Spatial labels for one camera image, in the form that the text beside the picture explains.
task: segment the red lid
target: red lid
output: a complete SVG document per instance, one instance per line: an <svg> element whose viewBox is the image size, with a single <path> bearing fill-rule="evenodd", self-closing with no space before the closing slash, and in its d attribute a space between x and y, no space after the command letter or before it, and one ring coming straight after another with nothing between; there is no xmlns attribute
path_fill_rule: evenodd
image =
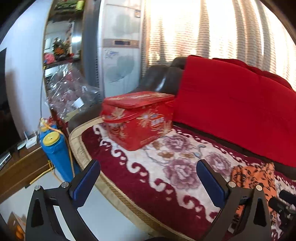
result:
<svg viewBox="0 0 296 241"><path fill-rule="evenodd" d="M124 109L132 109L144 105L154 104L157 102L173 100L174 97L175 96L171 94L164 94L153 91L142 91L108 97L104 99L104 103Z"/></svg>

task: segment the white wall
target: white wall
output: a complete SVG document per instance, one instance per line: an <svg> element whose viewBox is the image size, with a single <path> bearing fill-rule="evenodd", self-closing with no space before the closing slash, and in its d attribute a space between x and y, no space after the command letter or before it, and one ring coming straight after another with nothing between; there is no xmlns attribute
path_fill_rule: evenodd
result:
<svg viewBox="0 0 296 241"><path fill-rule="evenodd" d="M43 35L52 0L36 0L13 24L0 45L6 50L5 80L11 113L21 136L37 130L40 119ZM42 101L42 114L50 116Z"/></svg>

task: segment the orange cloth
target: orange cloth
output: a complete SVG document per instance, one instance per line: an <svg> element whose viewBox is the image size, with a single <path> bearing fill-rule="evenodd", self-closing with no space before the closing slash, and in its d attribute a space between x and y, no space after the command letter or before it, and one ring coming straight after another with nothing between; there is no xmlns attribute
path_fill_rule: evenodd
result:
<svg viewBox="0 0 296 241"><path fill-rule="evenodd" d="M276 186L274 184L274 164L266 163L264 166L246 166L234 167L231 173L231 181L239 187L254 188L260 185L263 188L267 202L271 197L277 196ZM239 206L236 211L235 220L242 214L243 206ZM269 208L271 224L276 221L276 212Z"/></svg>

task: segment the floral blanket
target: floral blanket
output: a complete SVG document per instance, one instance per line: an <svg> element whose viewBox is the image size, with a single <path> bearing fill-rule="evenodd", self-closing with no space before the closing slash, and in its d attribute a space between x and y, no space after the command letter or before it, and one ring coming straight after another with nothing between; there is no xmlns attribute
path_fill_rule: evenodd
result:
<svg viewBox="0 0 296 241"><path fill-rule="evenodd" d="M226 181L235 166L262 164L177 126L136 151L109 139L104 124L86 129L81 138L89 155L100 161L100 177L113 193L146 224L177 240L199 240L219 212L196 174L200 159ZM278 193L285 189L296 194L295 183L281 173L275 172L275 184ZM281 235L279 225L277 217L272 240Z"/></svg>

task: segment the clear plastic bag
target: clear plastic bag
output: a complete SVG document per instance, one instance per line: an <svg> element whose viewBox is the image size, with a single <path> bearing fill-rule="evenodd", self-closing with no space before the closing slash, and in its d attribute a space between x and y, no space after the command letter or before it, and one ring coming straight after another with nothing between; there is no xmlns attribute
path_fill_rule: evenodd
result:
<svg viewBox="0 0 296 241"><path fill-rule="evenodd" d="M99 88L90 86L72 64L64 64L47 85L47 104L61 119L99 103Z"/></svg>

